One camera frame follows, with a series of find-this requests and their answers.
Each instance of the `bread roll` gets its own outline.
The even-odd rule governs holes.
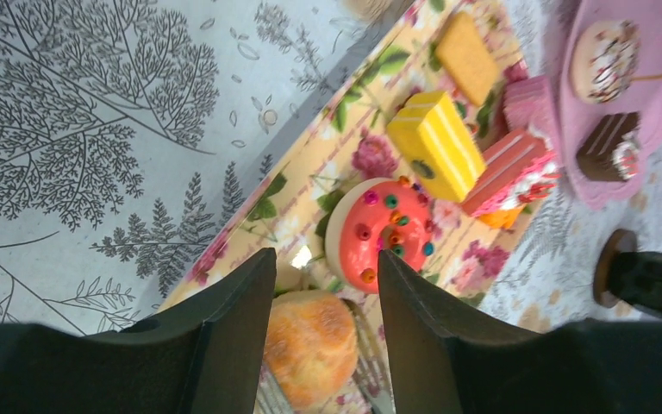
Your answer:
[[[289,292],[272,302],[265,362],[290,404],[304,410],[333,397],[357,363],[356,325],[326,291]]]

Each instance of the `yellow cake slice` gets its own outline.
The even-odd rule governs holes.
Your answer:
[[[473,17],[458,13],[435,49],[435,56],[455,84],[476,106],[484,104],[501,75],[496,61],[478,33]]]
[[[444,91],[411,97],[387,135],[435,198],[460,203],[484,172],[484,158]]]

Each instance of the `silver fork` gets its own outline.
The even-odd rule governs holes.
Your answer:
[[[393,414],[392,387],[382,360],[382,350],[377,345],[372,327],[357,304],[346,299],[344,302],[352,312],[359,338],[359,362],[353,373],[353,380],[372,406],[374,414]]]
[[[293,408],[285,397],[283,389],[275,379],[270,368],[263,361],[260,368],[258,394],[255,399],[255,411],[260,414],[292,414]]]

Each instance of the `purple bead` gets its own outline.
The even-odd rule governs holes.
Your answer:
[[[379,195],[372,190],[369,190],[364,193],[364,202],[369,205],[374,205],[379,202]]]

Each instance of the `brown round object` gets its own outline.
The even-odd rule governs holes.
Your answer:
[[[634,232],[625,229],[618,229],[605,243],[603,251],[600,253],[600,259],[595,266],[595,278],[592,281],[592,296],[601,306],[612,308],[620,299],[608,291],[608,276],[610,272],[610,263],[619,253],[637,252],[638,236]]]
[[[294,409],[326,401],[356,369],[357,334],[351,312],[326,291],[276,298],[264,358]]]

